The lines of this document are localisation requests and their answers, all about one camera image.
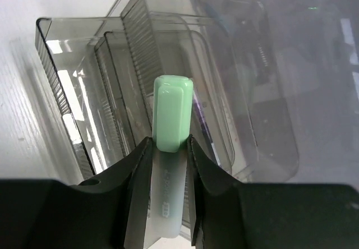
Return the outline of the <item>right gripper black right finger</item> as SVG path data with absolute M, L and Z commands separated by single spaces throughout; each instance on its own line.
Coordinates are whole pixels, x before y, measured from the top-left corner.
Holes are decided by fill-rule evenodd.
M 243 246 L 239 181 L 210 160 L 193 136 L 186 148 L 191 244 Z

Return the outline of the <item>green highlighter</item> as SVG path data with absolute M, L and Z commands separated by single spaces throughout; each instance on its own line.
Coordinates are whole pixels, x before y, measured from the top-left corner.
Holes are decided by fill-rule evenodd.
M 184 76 L 154 81 L 150 220 L 160 238 L 175 238 L 181 231 L 193 90 Z

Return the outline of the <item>clear acrylic drawer organizer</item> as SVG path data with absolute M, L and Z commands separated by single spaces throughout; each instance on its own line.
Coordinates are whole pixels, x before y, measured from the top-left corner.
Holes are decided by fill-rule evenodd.
M 35 46 L 81 179 L 154 136 L 193 136 L 241 182 L 285 182 L 299 154 L 261 0 L 120 0 L 36 21 Z

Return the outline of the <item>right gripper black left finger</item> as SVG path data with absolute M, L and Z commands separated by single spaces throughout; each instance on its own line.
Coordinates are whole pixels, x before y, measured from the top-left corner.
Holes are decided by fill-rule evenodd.
M 143 248 L 149 205 L 153 141 L 145 137 L 130 154 L 108 169 L 72 186 L 95 195 L 112 221 L 113 248 Z

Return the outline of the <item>blue gel pen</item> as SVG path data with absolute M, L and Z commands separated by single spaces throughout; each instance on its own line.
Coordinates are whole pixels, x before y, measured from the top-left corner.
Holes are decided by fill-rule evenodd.
M 206 122 L 204 112 L 202 110 L 202 105 L 201 105 L 201 102 L 197 95 L 196 90 L 194 90 L 194 94 L 193 94 L 193 106 L 194 106 L 194 110 L 195 110 L 197 119 L 199 121 L 201 135 L 202 135 L 202 138 L 204 139 L 204 143 L 205 143 L 205 145 L 203 145 L 202 147 L 207 148 L 209 158 L 214 160 L 215 159 L 214 143 L 211 138 L 210 130 L 209 130 L 208 124 Z

